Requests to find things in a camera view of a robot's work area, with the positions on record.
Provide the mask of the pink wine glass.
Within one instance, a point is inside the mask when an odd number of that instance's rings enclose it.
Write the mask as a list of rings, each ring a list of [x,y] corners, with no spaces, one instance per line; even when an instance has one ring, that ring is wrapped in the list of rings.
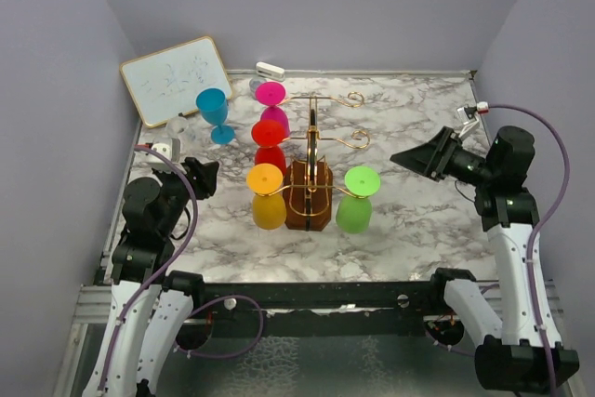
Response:
[[[256,100],[265,106],[260,119],[275,121],[284,129],[284,135],[288,137],[290,133],[289,120],[287,114],[281,108],[285,95],[284,86],[273,81],[262,83],[255,91]]]

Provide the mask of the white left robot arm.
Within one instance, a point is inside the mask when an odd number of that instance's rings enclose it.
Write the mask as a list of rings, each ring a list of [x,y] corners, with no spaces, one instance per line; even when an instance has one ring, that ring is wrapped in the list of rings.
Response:
[[[219,164],[186,158],[152,164],[124,190],[125,227],[112,252],[108,323],[85,396],[153,396],[187,318],[205,306],[202,275],[172,271],[181,253],[173,231],[187,209],[217,190]]]

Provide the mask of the blue wine glass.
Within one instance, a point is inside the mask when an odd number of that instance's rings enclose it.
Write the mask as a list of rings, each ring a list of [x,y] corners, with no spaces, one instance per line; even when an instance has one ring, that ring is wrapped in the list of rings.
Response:
[[[226,124],[229,108],[225,93],[217,88],[208,88],[196,98],[196,106],[204,120],[213,128],[211,139],[219,145],[229,144],[235,138],[233,128]]]

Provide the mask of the clear wine glass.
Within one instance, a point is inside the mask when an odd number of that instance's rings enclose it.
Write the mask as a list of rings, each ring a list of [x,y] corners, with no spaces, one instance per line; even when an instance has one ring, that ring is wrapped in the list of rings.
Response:
[[[171,118],[165,126],[167,135],[172,139],[179,139],[184,144],[196,141],[196,134],[192,123],[183,116]]]

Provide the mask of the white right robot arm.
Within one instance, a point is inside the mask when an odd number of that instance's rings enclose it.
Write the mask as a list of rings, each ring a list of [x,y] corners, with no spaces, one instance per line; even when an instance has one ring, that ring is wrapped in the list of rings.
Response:
[[[474,206],[495,255],[501,311],[495,312],[469,271],[440,268],[427,292],[436,313],[454,311],[475,346],[475,373],[486,390],[553,394],[579,369],[553,321],[539,256],[536,199],[524,186],[535,139],[503,126],[488,153],[464,149],[450,127],[391,161],[434,181],[447,177],[475,189]]]

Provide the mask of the green wine glass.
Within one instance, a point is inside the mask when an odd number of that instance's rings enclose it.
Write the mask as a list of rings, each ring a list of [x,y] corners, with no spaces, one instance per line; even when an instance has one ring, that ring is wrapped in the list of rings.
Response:
[[[365,232],[373,212],[370,197],[380,189],[380,176],[371,167],[360,165],[347,171],[344,182],[348,193],[339,202],[336,223],[347,233]]]

